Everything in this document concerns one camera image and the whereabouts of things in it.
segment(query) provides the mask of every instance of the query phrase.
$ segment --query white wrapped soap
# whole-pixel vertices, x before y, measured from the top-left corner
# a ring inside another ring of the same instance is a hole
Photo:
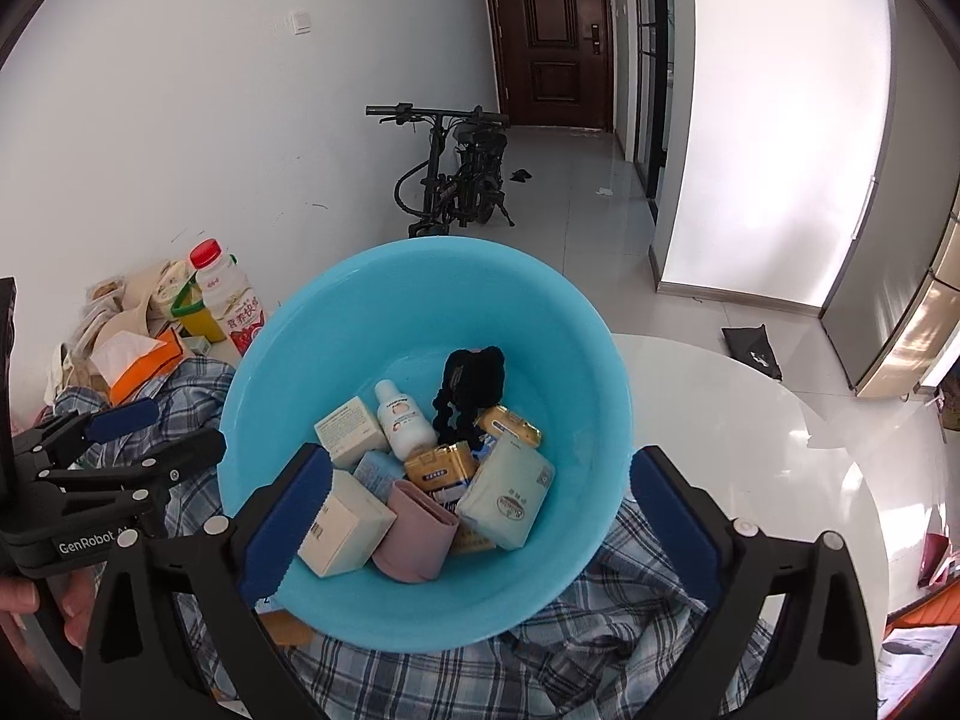
[[[553,466],[541,453],[504,432],[457,504],[457,515],[498,547],[520,549],[553,475]]]
[[[319,577],[362,568],[397,515],[347,471],[333,471],[333,487],[299,548]]]
[[[387,451],[387,437],[380,423],[358,397],[352,397],[313,429],[320,444],[329,452],[334,467],[352,471],[364,454],[372,449]]]

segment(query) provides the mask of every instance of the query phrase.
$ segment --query black hair tie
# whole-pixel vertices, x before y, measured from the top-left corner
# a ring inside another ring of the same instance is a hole
[[[503,352],[496,346],[478,352],[457,349],[446,359],[443,384],[433,401],[437,410],[433,428],[442,445],[468,442],[470,449],[480,448],[482,431],[474,422],[482,410],[503,399],[503,362]],[[459,415],[452,428],[454,409]]]

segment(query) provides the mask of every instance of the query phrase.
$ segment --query blue checkered cloth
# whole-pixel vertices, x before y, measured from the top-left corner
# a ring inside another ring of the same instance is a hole
[[[232,376],[228,365],[198,357],[150,381],[140,396],[157,400],[160,422],[91,448],[82,465],[131,464],[163,442],[218,427]],[[106,405],[96,392],[69,389],[56,413]],[[214,469],[184,479],[172,493],[166,512],[171,536],[195,533],[208,517],[222,514]],[[192,596],[179,598],[208,683],[235,697],[198,605]],[[429,655],[397,655],[317,634],[309,646],[283,654],[331,720],[627,720],[653,695],[703,619],[703,606],[683,592],[642,512],[625,500],[576,581],[498,637]],[[769,640],[760,624],[721,714],[744,701]]]

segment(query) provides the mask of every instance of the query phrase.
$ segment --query refrigerator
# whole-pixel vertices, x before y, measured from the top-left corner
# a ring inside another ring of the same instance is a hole
[[[880,163],[821,316],[864,397],[912,391],[960,322],[960,70],[915,1],[891,20]]]

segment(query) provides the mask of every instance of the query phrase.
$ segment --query finger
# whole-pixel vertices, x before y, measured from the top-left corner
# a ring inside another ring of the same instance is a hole
[[[6,611],[0,611],[0,631],[2,631],[0,632],[0,637],[2,635],[7,636],[11,647],[13,647],[13,651],[22,664],[24,664],[30,672],[37,672],[40,664],[37,663],[34,654],[32,654],[27,643],[23,640],[23,632],[21,632],[20,626],[14,621],[13,615],[6,613]]]
[[[86,635],[90,630],[90,611],[82,611],[76,617],[71,617],[64,624],[64,635],[78,650],[86,646]]]
[[[76,617],[84,613],[89,615],[95,599],[93,572],[89,568],[84,568],[70,574],[69,584],[61,597],[61,608],[64,614],[67,617]]]
[[[40,596],[31,581],[0,579],[0,610],[13,614],[33,614],[40,608]]]

